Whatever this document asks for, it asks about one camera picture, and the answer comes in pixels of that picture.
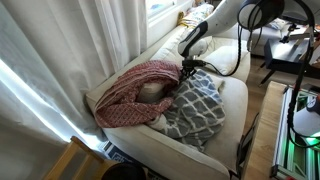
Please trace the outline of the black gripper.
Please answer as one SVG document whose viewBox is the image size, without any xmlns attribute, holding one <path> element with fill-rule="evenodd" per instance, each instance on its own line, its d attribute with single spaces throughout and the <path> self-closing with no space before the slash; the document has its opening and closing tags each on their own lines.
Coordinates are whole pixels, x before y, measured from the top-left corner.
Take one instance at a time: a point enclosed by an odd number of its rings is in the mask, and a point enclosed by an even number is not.
<svg viewBox="0 0 320 180">
<path fill-rule="evenodd" d="M 185 80 L 196 73 L 196 67 L 204 67 L 205 61 L 202 60 L 188 60 L 182 61 L 181 80 Z"/>
</svg>

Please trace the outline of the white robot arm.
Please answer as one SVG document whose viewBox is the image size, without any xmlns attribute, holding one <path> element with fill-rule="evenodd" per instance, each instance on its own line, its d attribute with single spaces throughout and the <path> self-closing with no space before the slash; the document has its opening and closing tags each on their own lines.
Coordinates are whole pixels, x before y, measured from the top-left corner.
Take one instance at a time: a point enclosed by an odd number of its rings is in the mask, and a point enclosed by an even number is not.
<svg viewBox="0 0 320 180">
<path fill-rule="evenodd" d="M 313 54 L 313 30 L 319 22 L 319 9 L 320 0 L 222 0 L 217 9 L 178 45 L 178 53 L 184 58 L 181 73 L 184 77 L 190 77 L 195 74 L 196 67 L 205 65 L 203 61 L 192 58 L 191 48 L 200 39 L 225 32 L 235 24 L 252 31 L 280 18 L 296 24 L 307 24 L 311 28 L 307 56 L 299 70 L 298 77 L 301 78 Z"/>
</svg>

